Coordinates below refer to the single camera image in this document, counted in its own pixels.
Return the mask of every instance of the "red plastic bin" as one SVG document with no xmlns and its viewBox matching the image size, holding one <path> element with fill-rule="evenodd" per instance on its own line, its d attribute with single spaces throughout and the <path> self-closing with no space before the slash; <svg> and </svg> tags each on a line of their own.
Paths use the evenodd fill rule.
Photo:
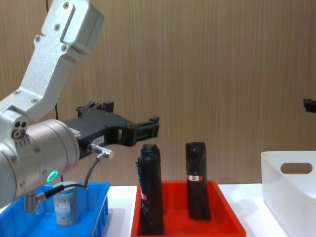
<svg viewBox="0 0 316 237">
<path fill-rule="evenodd" d="M 162 201 L 164 234 L 170 237 L 245 237 L 246 231 L 214 181 L 207 182 L 212 219 L 196 221 L 189 218 L 186 181 L 163 181 Z M 140 186 L 137 186 L 136 203 L 131 237 L 141 237 Z"/>
</svg>

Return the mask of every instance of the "wood panel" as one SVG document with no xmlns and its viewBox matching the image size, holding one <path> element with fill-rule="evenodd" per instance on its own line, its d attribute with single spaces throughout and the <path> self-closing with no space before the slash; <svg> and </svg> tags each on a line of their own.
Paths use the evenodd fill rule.
<svg viewBox="0 0 316 237">
<path fill-rule="evenodd" d="M 60 119 L 90 100 L 115 101 L 133 121 L 160 116 L 163 179 L 185 179 L 185 143 L 207 144 L 208 178 L 261 181 L 260 153 L 314 150 L 314 0 L 93 0 L 105 23 L 75 66 Z M 143 143 L 113 147 L 91 180 L 135 184 Z M 67 179 L 82 181 L 94 157 Z"/>
<path fill-rule="evenodd" d="M 45 0 L 0 1 L 0 99 L 16 90 L 46 17 Z M 55 111 L 43 119 L 55 118 Z"/>
</svg>

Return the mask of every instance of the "table surface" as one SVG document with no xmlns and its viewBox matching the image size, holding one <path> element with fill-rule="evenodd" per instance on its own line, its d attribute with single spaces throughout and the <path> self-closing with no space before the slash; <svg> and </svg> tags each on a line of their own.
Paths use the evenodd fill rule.
<svg viewBox="0 0 316 237">
<path fill-rule="evenodd" d="M 288 237 L 262 197 L 262 184 L 219 185 L 248 237 Z M 136 186 L 113 186 L 108 193 L 109 216 L 103 236 L 128 237 L 131 233 Z"/>
</svg>

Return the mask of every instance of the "blue plastic bin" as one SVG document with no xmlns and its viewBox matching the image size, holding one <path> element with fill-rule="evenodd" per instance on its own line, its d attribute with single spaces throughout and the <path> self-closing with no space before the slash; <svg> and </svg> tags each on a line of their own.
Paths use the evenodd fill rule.
<svg viewBox="0 0 316 237">
<path fill-rule="evenodd" d="M 46 184 L 37 189 L 41 193 L 51 189 Z M 24 211 L 24 197 L 14 201 L 0 214 L 0 237 L 101 237 L 108 215 L 110 183 L 92 182 L 88 190 L 77 188 L 79 221 L 71 226 L 56 224 L 53 198 L 37 205 L 36 212 Z"/>
</svg>

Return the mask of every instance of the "black bottle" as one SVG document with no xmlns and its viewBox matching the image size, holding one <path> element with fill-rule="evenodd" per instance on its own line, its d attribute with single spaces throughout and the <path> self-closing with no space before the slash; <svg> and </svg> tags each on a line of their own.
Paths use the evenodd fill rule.
<svg viewBox="0 0 316 237">
<path fill-rule="evenodd" d="M 142 191 L 140 217 L 142 234 L 163 235 L 160 152 L 157 145 L 144 145 L 136 165 Z"/>
<path fill-rule="evenodd" d="M 211 219 L 206 176 L 206 146 L 204 142 L 186 143 L 187 194 L 189 217 Z"/>
</svg>

